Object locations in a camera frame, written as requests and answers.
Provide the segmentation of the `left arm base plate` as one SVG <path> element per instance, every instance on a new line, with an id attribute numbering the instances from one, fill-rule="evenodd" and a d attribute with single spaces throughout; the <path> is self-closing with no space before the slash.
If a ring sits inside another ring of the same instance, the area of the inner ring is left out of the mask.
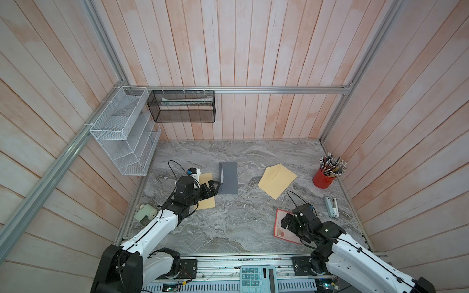
<path id="1" fill-rule="evenodd" d="M 160 276 L 159 280 L 177 280 L 177 279 L 184 279 L 184 280 L 191 280 L 196 278 L 197 276 L 197 267 L 198 261 L 197 259 L 182 259 L 176 261 L 170 270 L 169 273 Z"/>

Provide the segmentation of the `grey envelope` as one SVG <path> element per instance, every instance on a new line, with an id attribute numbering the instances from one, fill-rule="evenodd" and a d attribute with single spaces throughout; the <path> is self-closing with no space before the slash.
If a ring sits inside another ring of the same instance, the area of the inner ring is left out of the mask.
<path id="1" fill-rule="evenodd" d="M 219 163 L 219 195 L 238 194 L 238 166 L 236 162 Z"/>

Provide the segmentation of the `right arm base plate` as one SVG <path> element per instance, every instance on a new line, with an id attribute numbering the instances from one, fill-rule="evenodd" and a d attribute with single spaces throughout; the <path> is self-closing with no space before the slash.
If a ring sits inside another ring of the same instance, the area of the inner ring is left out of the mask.
<path id="1" fill-rule="evenodd" d="M 320 276 L 327 272 L 326 265 L 312 256 L 294 256 L 291 260 L 297 277 Z"/>

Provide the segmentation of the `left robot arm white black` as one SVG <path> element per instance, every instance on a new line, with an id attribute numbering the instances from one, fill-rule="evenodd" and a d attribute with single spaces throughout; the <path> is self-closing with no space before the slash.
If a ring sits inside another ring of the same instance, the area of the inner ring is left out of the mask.
<path id="1" fill-rule="evenodd" d="M 155 279 L 180 271 L 180 254 L 156 246 L 185 218 L 190 208 L 218 194 L 221 183 L 209 180 L 200 184 L 186 175 L 175 183 L 175 189 L 161 211 L 138 234 L 120 246 L 110 245 L 102 254 L 92 283 L 92 293 L 140 293 Z"/>

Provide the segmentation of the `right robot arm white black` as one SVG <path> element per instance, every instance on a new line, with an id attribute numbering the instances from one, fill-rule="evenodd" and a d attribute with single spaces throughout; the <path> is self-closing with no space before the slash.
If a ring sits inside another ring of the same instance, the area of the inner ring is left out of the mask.
<path id="1" fill-rule="evenodd" d="M 305 270 L 314 276 L 329 273 L 363 293 L 434 293 L 427 279 L 399 271 L 359 244 L 334 222 L 321 222 L 308 204 L 296 207 L 281 219 L 281 227 L 300 243 L 315 244 Z"/>

